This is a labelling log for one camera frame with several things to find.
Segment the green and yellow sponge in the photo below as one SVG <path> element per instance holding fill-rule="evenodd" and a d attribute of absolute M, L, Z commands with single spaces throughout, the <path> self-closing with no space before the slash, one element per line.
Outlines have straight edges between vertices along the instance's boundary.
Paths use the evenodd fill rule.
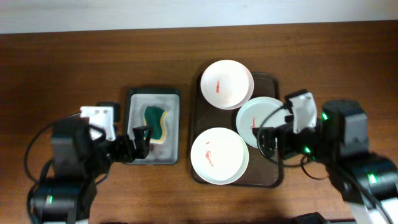
<path fill-rule="evenodd" d="M 144 125 L 152 127 L 152 137 L 150 142 L 153 144 L 163 144 L 167 136 L 165 127 L 165 117 L 167 111 L 156 106 L 148 106 L 144 111 Z"/>

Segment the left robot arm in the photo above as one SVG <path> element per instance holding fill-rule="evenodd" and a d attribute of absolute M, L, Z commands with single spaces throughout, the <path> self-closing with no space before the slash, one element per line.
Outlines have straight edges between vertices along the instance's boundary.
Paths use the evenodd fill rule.
<path fill-rule="evenodd" d="M 29 190 L 31 223 L 88 223 L 97 186 L 111 165 L 148 156 L 152 127 L 133 128 L 133 139 L 118 136 L 114 124 L 119 117 L 119 104 L 104 102 L 48 124 L 53 157 Z"/>

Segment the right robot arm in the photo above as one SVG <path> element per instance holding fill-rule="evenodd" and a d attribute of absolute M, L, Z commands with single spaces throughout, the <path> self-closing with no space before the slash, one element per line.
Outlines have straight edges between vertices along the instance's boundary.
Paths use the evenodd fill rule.
<path fill-rule="evenodd" d="M 323 164 L 356 223 L 397 223 L 397 166 L 369 150 L 368 117 L 357 101 L 331 100 L 317 110 L 299 90 L 253 129 L 257 148 L 271 163 L 301 155 L 298 167 Z"/>

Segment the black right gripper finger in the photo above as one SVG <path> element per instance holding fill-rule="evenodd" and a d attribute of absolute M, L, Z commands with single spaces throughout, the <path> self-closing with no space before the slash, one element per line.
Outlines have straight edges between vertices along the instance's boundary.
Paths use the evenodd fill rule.
<path fill-rule="evenodd" d="M 276 128 L 253 128 L 256 137 L 257 148 L 266 157 L 273 157 L 276 148 Z"/>
<path fill-rule="evenodd" d="M 302 90 L 297 90 L 295 92 L 289 93 L 288 95 L 285 95 L 285 101 L 289 101 L 291 98 L 295 98 L 296 96 L 304 95 L 308 93 L 308 90 L 302 89 Z"/>

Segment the white plate with sauce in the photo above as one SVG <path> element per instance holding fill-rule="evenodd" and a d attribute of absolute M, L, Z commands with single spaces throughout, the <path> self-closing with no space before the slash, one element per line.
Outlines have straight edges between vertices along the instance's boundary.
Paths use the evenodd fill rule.
<path fill-rule="evenodd" d="M 245 173 L 249 151 L 236 132 L 227 128 L 210 128 L 194 140 L 190 160 L 193 170 L 204 181 L 227 185 Z"/>

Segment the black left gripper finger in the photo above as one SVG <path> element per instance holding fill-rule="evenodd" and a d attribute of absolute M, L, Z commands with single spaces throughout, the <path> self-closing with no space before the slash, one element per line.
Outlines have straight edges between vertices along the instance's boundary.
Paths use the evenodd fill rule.
<path fill-rule="evenodd" d="M 96 105 L 104 109 L 105 113 L 111 113 L 113 115 L 114 122 L 120 122 L 121 106 L 119 103 L 112 101 L 100 101 L 97 102 Z"/>
<path fill-rule="evenodd" d="M 133 128 L 136 159 L 145 159 L 149 154 L 150 139 L 152 137 L 152 127 L 140 126 Z"/>

